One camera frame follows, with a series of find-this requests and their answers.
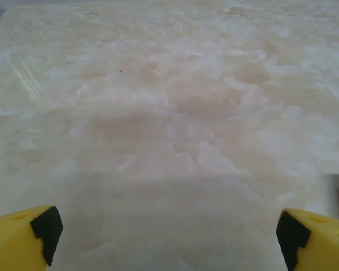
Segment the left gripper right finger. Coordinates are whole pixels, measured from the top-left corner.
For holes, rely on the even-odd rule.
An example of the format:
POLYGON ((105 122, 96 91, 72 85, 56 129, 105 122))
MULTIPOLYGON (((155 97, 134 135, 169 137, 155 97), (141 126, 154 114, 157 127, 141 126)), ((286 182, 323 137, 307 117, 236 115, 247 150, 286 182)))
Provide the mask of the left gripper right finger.
POLYGON ((339 270, 339 219, 283 209, 276 236, 288 270, 339 270))

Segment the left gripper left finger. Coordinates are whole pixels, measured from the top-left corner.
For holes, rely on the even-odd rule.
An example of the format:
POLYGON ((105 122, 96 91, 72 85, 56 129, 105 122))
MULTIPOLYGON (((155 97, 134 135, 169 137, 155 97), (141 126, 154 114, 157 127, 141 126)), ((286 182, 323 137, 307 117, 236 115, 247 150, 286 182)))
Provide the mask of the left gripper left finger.
POLYGON ((0 270, 46 270, 63 231, 55 206, 38 206, 0 216, 0 270))

